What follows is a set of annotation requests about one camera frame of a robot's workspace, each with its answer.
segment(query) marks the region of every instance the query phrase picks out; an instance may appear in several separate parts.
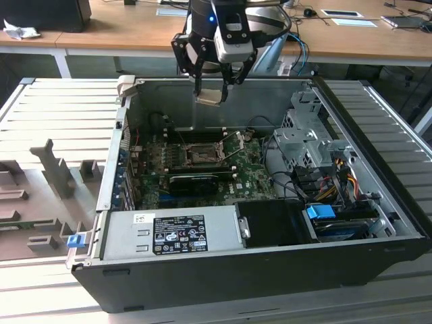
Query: green circuit board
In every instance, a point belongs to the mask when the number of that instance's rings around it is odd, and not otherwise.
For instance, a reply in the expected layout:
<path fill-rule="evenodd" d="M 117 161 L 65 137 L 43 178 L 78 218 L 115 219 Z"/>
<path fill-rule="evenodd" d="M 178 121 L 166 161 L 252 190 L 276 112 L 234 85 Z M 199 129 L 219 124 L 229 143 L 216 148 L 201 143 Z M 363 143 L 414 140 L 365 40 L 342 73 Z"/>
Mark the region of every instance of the green circuit board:
<path fill-rule="evenodd" d="M 235 152 L 238 146 L 238 140 L 235 136 L 224 141 L 223 151 L 225 156 Z M 245 142 L 244 150 L 226 160 L 230 165 L 237 167 L 238 177 L 232 181 L 220 181 L 217 193 L 210 196 L 174 198 L 169 194 L 169 176 L 163 172 L 163 166 L 161 165 L 163 147 L 165 147 L 165 151 L 167 149 L 177 151 L 179 145 L 164 144 L 162 140 L 145 144 L 145 151 L 147 152 L 146 165 L 149 170 L 140 176 L 141 208 L 143 209 L 224 206 L 243 200 L 276 198 L 269 174 L 260 162 L 261 146 L 256 138 Z"/>

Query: white table leg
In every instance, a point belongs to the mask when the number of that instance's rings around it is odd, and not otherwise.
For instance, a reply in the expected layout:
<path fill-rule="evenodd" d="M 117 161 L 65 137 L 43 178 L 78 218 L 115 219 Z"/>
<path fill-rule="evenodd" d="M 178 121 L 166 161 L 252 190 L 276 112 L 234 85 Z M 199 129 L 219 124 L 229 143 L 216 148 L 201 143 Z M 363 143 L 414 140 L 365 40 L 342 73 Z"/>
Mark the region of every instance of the white table leg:
<path fill-rule="evenodd" d="M 64 78 L 71 78 L 68 63 L 66 61 L 66 51 L 65 50 L 58 50 L 54 51 L 52 54 L 55 58 L 55 61 L 57 62 L 57 67 L 59 68 L 61 77 Z"/>
<path fill-rule="evenodd" d="M 427 129 L 431 124 L 432 124 L 432 107 L 429 108 L 429 110 L 423 116 L 423 118 L 420 119 L 420 121 L 418 122 L 414 130 L 418 135 L 422 136 L 427 131 Z"/>

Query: headphones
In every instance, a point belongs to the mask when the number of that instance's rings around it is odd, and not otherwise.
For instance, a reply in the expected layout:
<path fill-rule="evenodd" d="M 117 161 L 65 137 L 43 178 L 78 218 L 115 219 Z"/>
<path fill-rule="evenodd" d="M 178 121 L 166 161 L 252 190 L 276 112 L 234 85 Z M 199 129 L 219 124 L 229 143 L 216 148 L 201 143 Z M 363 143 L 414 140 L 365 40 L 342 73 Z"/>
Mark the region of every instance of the headphones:
<path fill-rule="evenodd" d="M 310 9 L 310 8 L 306 8 L 303 12 L 303 16 L 306 18 L 310 18 L 310 17 L 316 16 L 316 15 L 317 15 L 317 12 L 313 9 Z"/>

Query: blue cable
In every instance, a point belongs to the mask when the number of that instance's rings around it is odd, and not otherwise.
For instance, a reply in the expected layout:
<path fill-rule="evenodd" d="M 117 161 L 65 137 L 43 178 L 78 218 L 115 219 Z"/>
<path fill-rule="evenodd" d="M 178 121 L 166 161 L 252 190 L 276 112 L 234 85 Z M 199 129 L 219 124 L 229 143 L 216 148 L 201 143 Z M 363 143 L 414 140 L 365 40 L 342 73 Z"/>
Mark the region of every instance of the blue cable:
<path fill-rule="evenodd" d="M 302 63 L 302 67 L 300 68 L 300 70 L 298 71 L 298 76 L 300 75 L 301 71 L 303 70 L 304 64 L 306 63 L 306 49 L 304 48 L 304 43 L 294 34 L 289 33 L 289 35 L 294 38 L 296 41 L 298 41 L 298 44 L 300 44 L 300 46 L 302 47 L 303 50 L 303 63 Z"/>

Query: motherboard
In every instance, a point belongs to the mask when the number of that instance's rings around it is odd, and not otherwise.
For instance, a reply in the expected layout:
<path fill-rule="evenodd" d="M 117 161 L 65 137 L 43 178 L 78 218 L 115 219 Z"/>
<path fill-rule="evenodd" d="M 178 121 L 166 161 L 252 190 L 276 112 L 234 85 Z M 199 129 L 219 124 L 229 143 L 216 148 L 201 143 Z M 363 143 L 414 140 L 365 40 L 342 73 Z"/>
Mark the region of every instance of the motherboard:
<path fill-rule="evenodd" d="M 218 142 L 170 142 L 154 136 L 142 143 L 141 208 L 223 206 L 276 198 L 261 164 L 260 142 L 246 138 L 234 131 Z"/>

